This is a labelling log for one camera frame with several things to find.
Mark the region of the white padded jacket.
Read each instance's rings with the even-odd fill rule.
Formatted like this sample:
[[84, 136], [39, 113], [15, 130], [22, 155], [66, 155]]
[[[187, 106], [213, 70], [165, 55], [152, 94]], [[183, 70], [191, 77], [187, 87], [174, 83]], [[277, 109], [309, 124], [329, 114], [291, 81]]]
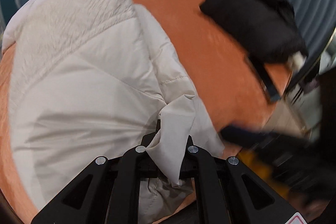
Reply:
[[12, 18], [3, 53], [11, 153], [42, 209], [98, 156], [113, 159], [161, 127], [145, 151], [163, 172], [140, 184], [139, 223], [173, 214], [191, 194], [179, 178], [187, 139], [223, 152], [173, 41], [133, 0], [30, 0]]

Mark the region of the orange bed blanket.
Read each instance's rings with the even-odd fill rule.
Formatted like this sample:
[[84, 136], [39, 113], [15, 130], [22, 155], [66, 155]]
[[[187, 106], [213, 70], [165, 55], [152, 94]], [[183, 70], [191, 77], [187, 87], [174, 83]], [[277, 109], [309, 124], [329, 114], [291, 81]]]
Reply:
[[[245, 62], [244, 50], [199, 10], [204, 0], [133, 0], [144, 5], [171, 39], [178, 57], [194, 82], [216, 129], [232, 121], [260, 128], [274, 107]], [[30, 223], [37, 208], [26, 193], [10, 148], [14, 135], [8, 119], [8, 95], [15, 45], [1, 60], [1, 191], [10, 210]]]

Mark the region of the black garment on bed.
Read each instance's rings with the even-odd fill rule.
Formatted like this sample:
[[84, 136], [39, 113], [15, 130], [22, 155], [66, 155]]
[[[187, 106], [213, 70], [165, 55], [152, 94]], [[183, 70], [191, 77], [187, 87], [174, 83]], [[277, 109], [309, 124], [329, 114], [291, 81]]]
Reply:
[[205, 0], [199, 6], [252, 56], [303, 67], [309, 53], [288, 0]]

